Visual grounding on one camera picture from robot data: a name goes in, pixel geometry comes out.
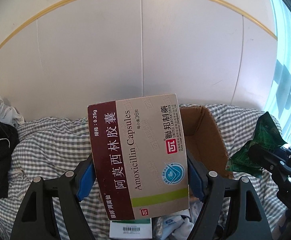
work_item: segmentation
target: silver rivet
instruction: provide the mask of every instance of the silver rivet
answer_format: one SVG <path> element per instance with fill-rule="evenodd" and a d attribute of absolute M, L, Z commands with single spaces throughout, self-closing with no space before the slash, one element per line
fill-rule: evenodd
<path fill-rule="evenodd" d="M 218 174 L 215 171 L 209 171 L 209 175 L 213 178 L 215 178 L 216 176 L 218 176 Z"/>
<path fill-rule="evenodd" d="M 249 178 L 248 177 L 241 177 L 241 180 L 244 182 L 244 183 L 248 183 L 249 182 Z"/>
<path fill-rule="evenodd" d="M 33 179 L 33 182 L 39 182 L 41 180 L 41 177 L 35 177 L 34 179 Z"/>
<path fill-rule="evenodd" d="M 66 177 L 72 177 L 74 175 L 74 172 L 73 171 L 67 171 L 66 173 L 65 173 L 65 176 Z"/>

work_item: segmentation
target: dark red label band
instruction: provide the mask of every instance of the dark red label band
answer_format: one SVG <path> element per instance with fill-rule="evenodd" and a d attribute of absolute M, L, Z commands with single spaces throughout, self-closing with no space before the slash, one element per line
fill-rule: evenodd
<path fill-rule="evenodd" d="M 134 220 L 115 101 L 88 106 L 92 156 L 110 220 Z"/>

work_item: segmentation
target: blue circular logo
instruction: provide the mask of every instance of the blue circular logo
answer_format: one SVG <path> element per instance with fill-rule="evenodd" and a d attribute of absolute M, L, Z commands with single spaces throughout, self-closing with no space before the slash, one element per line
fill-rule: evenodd
<path fill-rule="evenodd" d="M 183 177 L 184 168 L 180 163 L 166 164 L 162 171 L 162 179 L 168 185 L 179 183 Z"/>

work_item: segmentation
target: green stripe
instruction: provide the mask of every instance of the green stripe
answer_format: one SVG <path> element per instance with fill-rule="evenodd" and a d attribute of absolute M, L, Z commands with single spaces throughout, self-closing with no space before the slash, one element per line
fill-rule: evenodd
<path fill-rule="evenodd" d="M 168 201 L 172 201 L 175 199 L 188 197 L 189 191 L 188 188 L 182 188 L 176 191 L 171 191 L 163 194 L 152 195 L 147 197 L 136 197 L 131 198 L 132 207 L 142 207 L 142 206 L 150 206 L 159 203 L 164 203 Z"/>
<path fill-rule="evenodd" d="M 150 224 L 151 223 L 149 218 L 137 219 L 137 220 L 112 220 L 112 222 L 124 223 L 124 224 Z"/>

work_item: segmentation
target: red logo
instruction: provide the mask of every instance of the red logo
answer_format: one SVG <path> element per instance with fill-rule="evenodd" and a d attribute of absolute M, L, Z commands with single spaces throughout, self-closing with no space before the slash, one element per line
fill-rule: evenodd
<path fill-rule="evenodd" d="M 167 145 L 167 154 L 176 153 L 178 151 L 178 149 L 176 148 L 175 139 L 166 140 L 166 145 Z"/>
<path fill-rule="evenodd" d="M 148 209 L 141 209 L 141 215 L 147 216 L 148 214 Z"/>

